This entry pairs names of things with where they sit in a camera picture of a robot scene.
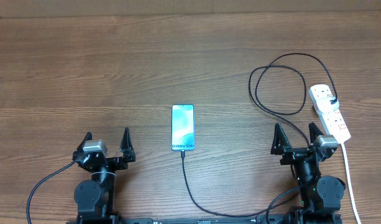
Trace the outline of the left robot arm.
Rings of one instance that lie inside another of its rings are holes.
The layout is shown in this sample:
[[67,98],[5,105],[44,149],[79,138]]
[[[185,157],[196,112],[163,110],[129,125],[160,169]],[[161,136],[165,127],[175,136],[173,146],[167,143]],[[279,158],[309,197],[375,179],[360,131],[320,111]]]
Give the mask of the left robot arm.
[[129,128],[119,147],[121,156],[108,157],[103,140],[94,140],[88,132],[73,152],[73,161],[91,173],[91,178],[80,182],[74,191],[78,208],[77,223],[124,223],[119,212],[114,211],[116,172],[128,168],[135,161]]

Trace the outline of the Galaxy smartphone blue screen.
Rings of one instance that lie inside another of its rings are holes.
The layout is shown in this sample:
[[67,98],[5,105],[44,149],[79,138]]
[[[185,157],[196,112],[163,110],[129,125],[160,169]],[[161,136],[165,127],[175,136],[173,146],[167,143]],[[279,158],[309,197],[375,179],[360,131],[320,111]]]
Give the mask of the Galaxy smartphone blue screen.
[[172,106],[172,151],[195,149],[195,107],[193,105]]

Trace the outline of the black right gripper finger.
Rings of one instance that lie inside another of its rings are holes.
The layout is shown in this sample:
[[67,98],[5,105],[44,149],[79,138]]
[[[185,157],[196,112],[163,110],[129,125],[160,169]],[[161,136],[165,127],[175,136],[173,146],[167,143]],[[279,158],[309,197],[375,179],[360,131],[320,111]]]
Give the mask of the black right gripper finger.
[[291,149],[291,144],[285,134],[281,124],[277,123],[274,128],[273,142],[270,153],[273,155],[282,155]]
[[310,123],[308,127],[310,132],[310,142],[313,144],[318,136],[323,135],[323,132],[317,127],[315,123]]

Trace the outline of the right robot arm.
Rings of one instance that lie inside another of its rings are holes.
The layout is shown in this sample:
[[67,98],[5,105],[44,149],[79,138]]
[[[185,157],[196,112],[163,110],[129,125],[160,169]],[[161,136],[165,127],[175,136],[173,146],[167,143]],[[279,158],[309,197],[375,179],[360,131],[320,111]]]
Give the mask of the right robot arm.
[[341,216],[335,212],[341,208],[346,185],[344,181],[330,175],[322,176],[319,163],[329,159],[338,146],[336,138],[323,134],[317,125],[309,124],[308,147],[291,146],[282,126],[275,125],[270,153],[281,156],[281,165],[289,165],[297,186],[277,196],[267,207],[265,221],[270,223],[271,208],[280,198],[298,192],[302,206],[293,207],[283,215],[282,223],[341,223]]

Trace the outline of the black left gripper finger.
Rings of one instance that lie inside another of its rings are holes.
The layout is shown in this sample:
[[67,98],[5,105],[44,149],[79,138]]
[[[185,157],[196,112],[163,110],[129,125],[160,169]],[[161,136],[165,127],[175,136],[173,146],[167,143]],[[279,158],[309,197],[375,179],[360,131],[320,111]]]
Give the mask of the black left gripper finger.
[[126,162],[135,162],[135,152],[131,142],[129,128],[125,128],[124,130],[119,150],[122,152],[122,156]]
[[92,137],[92,133],[91,132],[87,132],[84,139],[82,140],[82,142],[80,143],[80,145],[78,146],[78,149],[83,149],[83,146],[85,145],[85,142],[86,141],[90,141],[92,140],[93,137]]

